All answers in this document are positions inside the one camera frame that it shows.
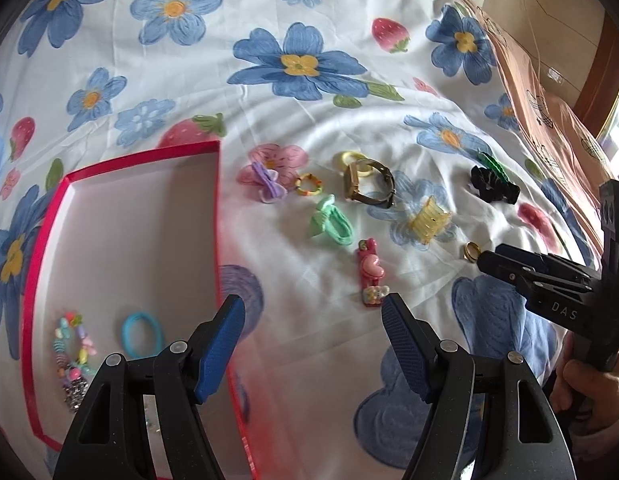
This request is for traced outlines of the person's right hand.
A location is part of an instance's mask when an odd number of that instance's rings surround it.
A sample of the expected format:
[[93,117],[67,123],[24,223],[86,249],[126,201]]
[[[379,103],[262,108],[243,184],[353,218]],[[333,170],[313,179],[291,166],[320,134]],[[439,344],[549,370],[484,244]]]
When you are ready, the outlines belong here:
[[619,353],[611,372],[599,372],[573,356],[574,337],[567,332],[555,372],[555,385],[550,403],[556,413],[571,408],[576,393],[591,402],[591,415],[586,428],[599,431],[619,420]]

